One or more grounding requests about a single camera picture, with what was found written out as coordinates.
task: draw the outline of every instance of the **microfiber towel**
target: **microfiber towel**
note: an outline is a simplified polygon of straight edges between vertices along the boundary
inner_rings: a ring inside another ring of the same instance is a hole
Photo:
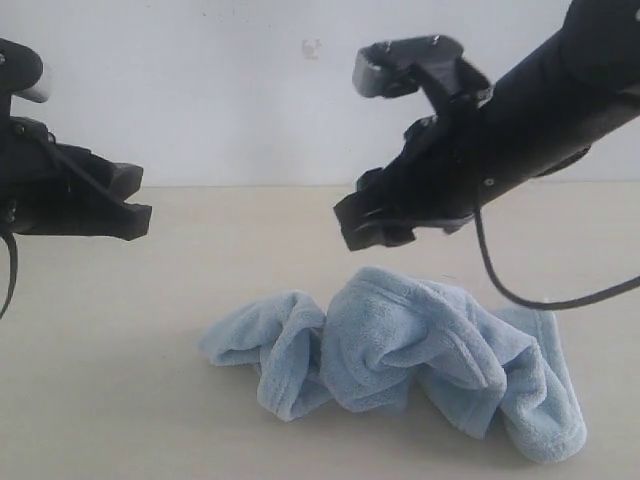
[[[326,315],[305,293],[284,293],[216,322],[199,348],[214,365],[254,366],[259,403],[285,421],[331,399],[400,412],[415,381],[473,438],[500,416],[535,462],[563,461],[586,441],[555,316],[489,312],[453,285],[366,267]]]

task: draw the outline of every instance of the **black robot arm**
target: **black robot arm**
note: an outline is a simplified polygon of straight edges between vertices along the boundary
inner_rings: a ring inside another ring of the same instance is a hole
[[[14,96],[44,103],[50,87],[51,71],[35,51],[0,38],[0,234],[11,253],[0,317],[15,287],[14,234],[134,240],[151,219],[150,206],[126,203],[140,189],[141,167],[59,144],[44,123],[11,116]]]
[[[453,233],[475,220],[485,266],[500,291],[535,308],[573,308],[640,285],[633,279],[576,303],[529,302],[495,276],[482,206],[583,158],[640,115],[640,0],[574,0],[562,28],[491,84],[447,36],[380,42],[358,52],[364,97],[422,90],[435,115],[405,132],[384,168],[366,172],[335,208],[347,247],[401,246],[418,227]]]

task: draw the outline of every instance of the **towel fold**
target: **towel fold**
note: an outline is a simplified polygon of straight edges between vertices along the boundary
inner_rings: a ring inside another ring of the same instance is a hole
[[[284,293],[216,322],[199,349],[214,365],[252,365],[258,402],[284,421],[332,399],[352,412],[400,412],[416,381],[473,438],[501,416],[535,462],[563,461],[586,441],[555,316],[492,313],[452,285],[366,267],[326,315],[307,294]]]

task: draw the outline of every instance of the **light blue towel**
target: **light blue towel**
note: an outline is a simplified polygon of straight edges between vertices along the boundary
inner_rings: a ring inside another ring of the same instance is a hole
[[[305,293],[284,293],[216,322],[199,349],[214,365],[252,365],[258,402],[284,421],[330,400],[400,412],[417,381],[473,438],[501,416],[535,462],[563,461],[586,441],[553,314],[490,313],[459,287],[380,268],[361,269],[326,315]]]

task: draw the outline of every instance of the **cloth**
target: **cloth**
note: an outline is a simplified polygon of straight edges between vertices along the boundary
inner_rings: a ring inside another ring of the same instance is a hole
[[[535,462],[566,460],[586,442],[555,315],[489,312],[453,285],[366,267],[326,314],[304,292],[260,299],[214,323],[199,350],[216,366],[252,365],[258,402],[284,421],[332,400],[401,412],[415,381],[473,438],[502,417]]]

